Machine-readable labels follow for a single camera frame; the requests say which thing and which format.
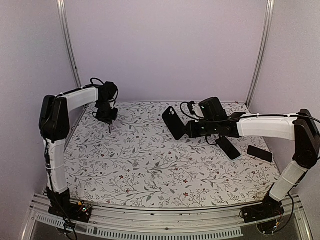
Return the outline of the black phone case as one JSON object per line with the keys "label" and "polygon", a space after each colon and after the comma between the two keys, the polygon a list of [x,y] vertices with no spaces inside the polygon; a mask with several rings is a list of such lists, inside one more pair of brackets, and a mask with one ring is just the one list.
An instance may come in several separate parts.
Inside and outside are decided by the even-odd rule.
{"label": "black phone case", "polygon": [[162,119],[175,140],[178,141],[187,134],[187,126],[184,125],[172,106],[164,111]]}

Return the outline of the phone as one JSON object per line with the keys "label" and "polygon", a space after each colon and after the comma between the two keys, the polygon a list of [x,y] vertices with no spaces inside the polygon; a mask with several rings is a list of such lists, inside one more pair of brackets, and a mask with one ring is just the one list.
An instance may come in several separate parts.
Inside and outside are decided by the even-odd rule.
{"label": "phone", "polygon": [[241,153],[226,137],[218,138],[215,143],[222,149],[222,151],[231,161],[234,161],[241,156]]}

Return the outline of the black smartphone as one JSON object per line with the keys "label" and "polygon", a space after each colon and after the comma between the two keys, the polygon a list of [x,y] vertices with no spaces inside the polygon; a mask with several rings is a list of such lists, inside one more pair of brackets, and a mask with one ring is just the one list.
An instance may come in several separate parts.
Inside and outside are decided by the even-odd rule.
{"label": "black smartphone", "polygon": [[271,152],[255,147],[253,145],[248,146],[246,153],[252,157],[258,158],[268,163],[271,163],[273,161],[273,154]]}

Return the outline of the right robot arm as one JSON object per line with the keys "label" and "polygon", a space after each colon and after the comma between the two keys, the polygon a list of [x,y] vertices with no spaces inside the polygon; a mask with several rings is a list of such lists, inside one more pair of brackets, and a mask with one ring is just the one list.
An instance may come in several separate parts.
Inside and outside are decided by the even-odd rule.
{"label": "right robot arm", "polygon": [[240,153],[229,138],[265,137],[295,142],[292,161],[269,189],[258,208],[262,218],[269,218],[278,210],[284,197],[320,159],[320,132],[316,126],[318,120],[307,109],[290,114],[234,112],[227,115],[217,97],[198,104],[190,101],[187,107],[191,121],[186,126],[186,134],[190,138],[217,135],[216,145],[231,160],[239,157]]}

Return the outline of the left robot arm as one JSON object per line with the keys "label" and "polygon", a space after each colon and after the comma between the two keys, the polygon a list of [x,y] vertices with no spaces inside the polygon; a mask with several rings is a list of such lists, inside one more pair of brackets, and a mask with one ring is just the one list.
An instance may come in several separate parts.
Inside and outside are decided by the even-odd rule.
{"label": "left robot arm", "polygon": [[114,82],[90,79],[83,87],[44,97],[39,117],[40,135],[44,142],[45,168],[48,175],[47,195],[63,217],[74,213],[70,202],[70,190],[65,175],[64,152],[71,131],[70,112],[89,104],[95,104],[94,117],[111,126],[118,116],[115,103],[119,89]]}

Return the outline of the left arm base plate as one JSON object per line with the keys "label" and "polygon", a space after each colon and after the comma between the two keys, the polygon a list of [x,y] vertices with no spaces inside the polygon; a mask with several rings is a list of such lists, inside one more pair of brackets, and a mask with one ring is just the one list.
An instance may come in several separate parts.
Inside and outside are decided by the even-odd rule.
{"label": "left arm base plate", "polygon": [[58,205],[50,206],[48,212],[58,217],[88,223],[92,215],[92,205],[84,201],[71,202],[69,206],[61,209]]}

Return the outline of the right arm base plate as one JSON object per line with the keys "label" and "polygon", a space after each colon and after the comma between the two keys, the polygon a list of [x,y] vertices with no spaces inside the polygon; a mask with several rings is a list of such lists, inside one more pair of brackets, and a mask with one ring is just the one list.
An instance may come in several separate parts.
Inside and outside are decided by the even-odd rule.
{"label": "right arm base plate", "polygon": [[243,207],[239,216],[245,223],[259,222],[256,224],[258,231],[263,235],[274,234],[282,222],[284,216],[284,208],[282,204],[273,208],[270,205],[264,205],[263,203]]}

